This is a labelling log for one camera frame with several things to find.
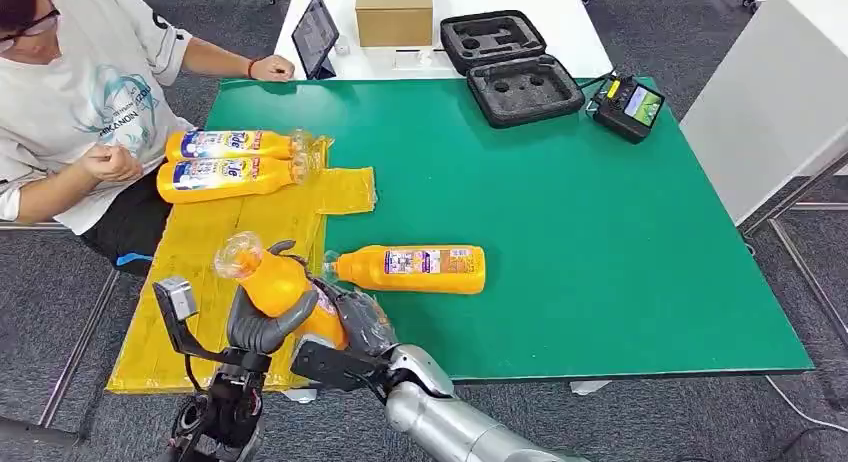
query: green table mat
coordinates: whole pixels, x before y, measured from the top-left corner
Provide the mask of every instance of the green table mat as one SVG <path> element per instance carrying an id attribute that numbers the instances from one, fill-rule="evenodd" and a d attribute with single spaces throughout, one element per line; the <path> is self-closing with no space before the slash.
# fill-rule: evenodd
<path id="1" fill-rule="evenodd" d="M 812 368 L 670 111 L 631 145 L 578 115 L 493 129 L 464 80 L 227 81 L 208 128 L 305 127 L 373 166 L 326 246 L 467 243 L 477 296 L 377 293 L 456 379 Z"/>

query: white t-shirt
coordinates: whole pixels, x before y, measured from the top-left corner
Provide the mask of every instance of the white t-shirt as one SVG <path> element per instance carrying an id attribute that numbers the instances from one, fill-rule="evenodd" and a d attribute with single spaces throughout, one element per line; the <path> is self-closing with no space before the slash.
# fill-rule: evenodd
<path id="1" fill-rule="evenodd" d="M 167 136 L 189 130 L 165 102 L 191 35 L 142 0 L 52 0 L 62 56 L 48 65 L 0 58 L 0 218 L 15 220 L 20 188 L 78 160 L 94 144 L 121 144 L 144 165 L 162 162 Z M 91 228 L 132 181 L 101 182 L 57 221 Z"/>

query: plastic bottle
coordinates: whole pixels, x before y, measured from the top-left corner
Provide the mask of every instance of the plastic bottle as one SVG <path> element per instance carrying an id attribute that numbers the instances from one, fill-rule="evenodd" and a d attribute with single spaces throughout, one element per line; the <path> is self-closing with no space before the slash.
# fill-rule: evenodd
<path id="1" fill-rule="evenodd" d="M 251 156 L 290 160 L 314 146 L 312 135 L 301 129 L 289 135 L 268 130 L 193 130 L 168 136 L 165 156 L 170 161 Z"/>
<path id="2" fill-rule="evenodd" d="M 215 269 L 221 277 L 237 280 L 253 305 L 268 317 L 284 314 L 306 291 L 318 291 L 318 304 L 297 332 L 301 337 L 312 334 L 311 338 L 338 349 L 347 347 L 336 308 L 307 278 L 303 265 L 263 249 L 254 232 L 242 232 L 227 240 L 215 254 Z"/>
<path id="3" fill-rule="evenodd" d="M 486 258 L 471 245 L 369 245 L 328 253 L 324 272 L 365 289 L 477 294 L 486 284 Z"/>
<path id="4" fill-rule="evenodd" d="M 166 202 L 187 204 L 250 194 L 269 194 L 286 185 L 303 183 L 310 170 L 305 158 L 182 160 L 163 165 L 156 177 L 156 186 Z"/>

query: hand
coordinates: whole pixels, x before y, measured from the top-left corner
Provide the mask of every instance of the hand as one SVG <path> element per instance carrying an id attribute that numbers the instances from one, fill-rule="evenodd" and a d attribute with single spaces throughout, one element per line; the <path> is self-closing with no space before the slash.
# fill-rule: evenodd
<path id="1" fill-rule="evenodd" d="M 288 82 L 294 75 L 294 64 L 279 55 L 271 55 L 254 62 L 247 75 L 263 82 Z"/>
<path id="2" fill-rule="evenodd" d="M 142 174 L 141 162 L 123 145 L 95 145 L 77 161 L 92 177 L 108 182 L 123 182 Z"/>

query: clear bottle cap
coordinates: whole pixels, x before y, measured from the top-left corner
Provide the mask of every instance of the clear bottle cap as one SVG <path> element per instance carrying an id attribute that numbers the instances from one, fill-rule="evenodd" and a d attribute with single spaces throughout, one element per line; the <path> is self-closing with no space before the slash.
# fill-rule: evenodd
<path id="1" fill-rule="evenodd" d="M 256 271 L 264 252 L 256 232 L 240 232 L 215 253 L 215 271 L 227 279 L 243 279 Z"/>
<path id="2" fill-rule="evenodd" d="M 292 144 L 292 152 L 295 154 L 306 153 L 315 150 L 316 140 L 304 129 L 294 129 L 289 134 Z"/>
<path id="3" fill-rule="evenodd" d="M 321 264 L 321 276 L 330 284 L 339 281 L 339 274 L 336 271 L 336 262 L 338 262 L 338 260 L 338 252 L 333 250 L 324 252 L 324 263 Z"/>
<path id="4" fill-rule="evenodd" d="M 291 162 L 291 176 L 294 183 L 302 184 L 311 172 L 309 157 L 303 154 L 295 155 Z"/>

